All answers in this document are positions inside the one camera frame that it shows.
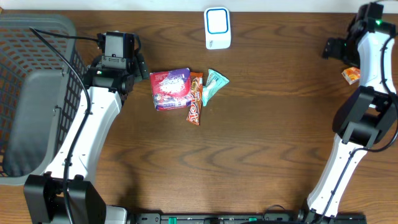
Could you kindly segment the small orange box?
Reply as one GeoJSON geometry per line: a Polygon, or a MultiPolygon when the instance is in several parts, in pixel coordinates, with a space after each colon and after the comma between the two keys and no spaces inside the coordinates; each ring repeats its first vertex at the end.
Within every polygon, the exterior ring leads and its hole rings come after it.
{"type": "Polygon", "coordinates": [[[344,69],[341,74],[349,85],[354,84],[355,82],[359,81],[359,79],[361,78],[361,71],[359,68],[356,67],[350,67],[344,69]]]}

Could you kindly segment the red purple snack pack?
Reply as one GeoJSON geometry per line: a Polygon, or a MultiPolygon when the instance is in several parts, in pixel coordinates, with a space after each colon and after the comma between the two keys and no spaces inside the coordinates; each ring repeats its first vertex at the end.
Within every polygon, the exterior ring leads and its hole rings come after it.
{"type": "Polygon", "coordinates": [[[174,110],[190,106],[191,76],[189,68],[150,73],[155,109],[174,110]]]}

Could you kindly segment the orange snack bar wrapper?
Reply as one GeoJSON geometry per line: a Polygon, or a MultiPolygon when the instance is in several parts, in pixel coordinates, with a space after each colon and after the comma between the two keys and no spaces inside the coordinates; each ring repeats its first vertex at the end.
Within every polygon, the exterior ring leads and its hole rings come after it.
{"type": "Polygon", "coordinates": [[[200,112],[202,103],[202,91],[203,91],[203,74],[191,72],[191,87],[190,96],[192,97],[187,121],[199,125],[200,124],[200,112]]]}

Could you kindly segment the teal snack wrapper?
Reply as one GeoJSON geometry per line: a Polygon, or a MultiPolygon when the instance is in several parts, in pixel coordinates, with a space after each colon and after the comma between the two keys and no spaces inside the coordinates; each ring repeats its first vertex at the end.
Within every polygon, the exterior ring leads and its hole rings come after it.
{"type": "Polygon", "coordinates": [[[229,83],[229,80],[221,73],[209,69],[206,85],[202,92],[202,105],[206,106],[215,93],[229,83]]]}

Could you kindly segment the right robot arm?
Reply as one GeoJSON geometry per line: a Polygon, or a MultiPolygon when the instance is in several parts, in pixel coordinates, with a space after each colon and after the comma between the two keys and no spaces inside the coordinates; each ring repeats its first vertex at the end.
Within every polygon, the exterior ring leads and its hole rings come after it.
{"type": "Polygon", "coordinates": [[[333,149],[322,176],[308,195],[295,222],[364,223],[365,217],[338,214],[343,193],[360,160],[369,152],[391,147],[397,135],[379,149],[379,143],[397,124],[397,92],[392,80],[391,56],[396,26],[382,19],[379,1],[362,5],[344,39],[329,38],[324,59],[335,58],[360,70],[359,86],[336,112],[333,149]]]}

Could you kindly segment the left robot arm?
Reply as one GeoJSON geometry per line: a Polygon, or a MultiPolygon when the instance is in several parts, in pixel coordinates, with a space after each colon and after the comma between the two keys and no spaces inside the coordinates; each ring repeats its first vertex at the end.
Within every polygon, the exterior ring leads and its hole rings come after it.
{"type": "Polygon", "coordinates": [[[134,223],[126,208],[107,205],[95,189],[109,129],[135,82],[149,78],[137,34],[99,33],[102,54],[80,75],[81,100],[69,132],[43,174],[28,176],[24,197],[32,223],[134,223]]]}

